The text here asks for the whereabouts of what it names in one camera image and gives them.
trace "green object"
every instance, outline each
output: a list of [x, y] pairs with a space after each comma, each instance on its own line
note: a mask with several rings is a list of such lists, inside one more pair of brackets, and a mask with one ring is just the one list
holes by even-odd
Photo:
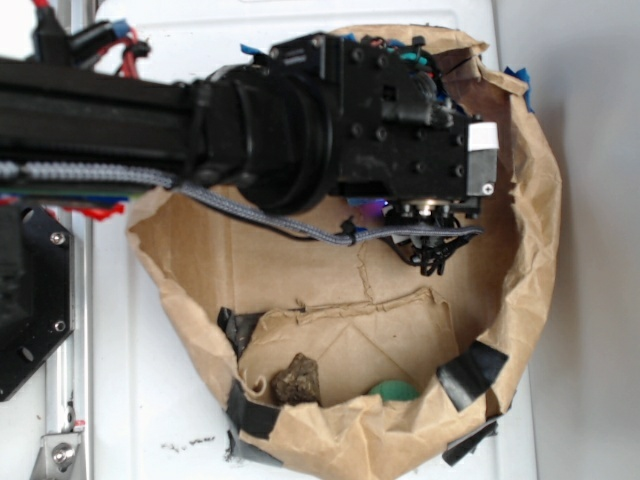
[[418, 398], [420, 393], [410, 383], [401, 380], [387, 380], [369, 390], [368, 395], [380, 395], [383, 402], [409, 402]]

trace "crumpled paper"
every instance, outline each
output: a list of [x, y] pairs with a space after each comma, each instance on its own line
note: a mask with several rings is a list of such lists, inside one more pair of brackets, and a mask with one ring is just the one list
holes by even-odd
[[[350, 248], [292, 242], [161, 190], [135, 204], [128, 236], [223, 408], [234, 380], [249, 398], [270, 402], [265, 379], [298, 351], [326, 363], [320, 371], [323, 407], [285, 406], [268, 440], [241, 432], [242, 440], [321, 478], [387, 480], [509, 409], [551, 302], [561, 180], [544, 134], [527, 112], [526, 84], [488, 70], [479, 58], [485, 43], [435, 27], [372, 25], [337, 33], [405, 43], [424, 36], [454, 99], [468, 113], [498, 123], [498, 183], [478, 220], [486, 233], [456, 253], [443, 277], [421, 277], [382, 242]], [[233, 189], [220, 191], [241, 199]], [[337, 231], [350, 215], [366, 223], [357, 209], [328, 198], [299, 218]], [[267, 312], [240, 367], [215, 323], [222, 306]], [[304, 313], [288, 311], [301, 307]], [[410, 338], [414, 328], [416, 338]], [[509, 361], [484, 396], [457, 412], [434, 369], [476, 339]], [[379, 396], [349, 399], [387, 376], [413, 382], [422, 395], [384, 404]]]

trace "brown rock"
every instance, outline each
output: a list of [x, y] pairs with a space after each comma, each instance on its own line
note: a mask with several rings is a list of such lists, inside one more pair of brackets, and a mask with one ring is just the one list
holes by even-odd
[[271, 388], [279, 404], [319, 403], [318, 362], [298, 353], [289, 367], [271, 380]]

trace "gray braided cable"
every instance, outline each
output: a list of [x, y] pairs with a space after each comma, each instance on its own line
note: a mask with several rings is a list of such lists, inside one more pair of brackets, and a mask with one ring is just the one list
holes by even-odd
[[175, 178], [159, 170], [124, 165], [29, 162], [22, 173], [36, 182], [135, 183], [171, 188]]
[[[175, 176], [160, 170], [127, 167], [124, 165], [30, 162], [22, 168], [22, 173], [33, 181], [41, 182], [129, 183], [157, 185], [167, 189], [173, 188], [176, 184]], [[480, 227], [439, 228], [427, 225], [399, 225], [356, 232], [352, 236], [334, 234], [289, 217], [266, 214], [262, 210], [235, 202], [223, 195], [209, 191], [206, 188], [190, 182], [184, 182], [173, 189], [210, 208], [229, 215], [273, 228], [299, 232], [333, 245], [348, 246], [376, 238], [389, 237], [391, 235], [458, 237], [462, 235], [478, 235], [484, 231]]]
[[0, 179], [13, 180], [20, 174], [18, 164], [9, 161], [0, 162]]

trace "black mounting plate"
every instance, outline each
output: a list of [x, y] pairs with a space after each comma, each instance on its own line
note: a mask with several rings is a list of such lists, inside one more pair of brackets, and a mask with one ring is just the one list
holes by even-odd
[[22, 276], [15, 295], [19, 318], [0, 323], [0, 401], [9, 400], [71, 334], [72, 236], [44, 208], [19, 208]]

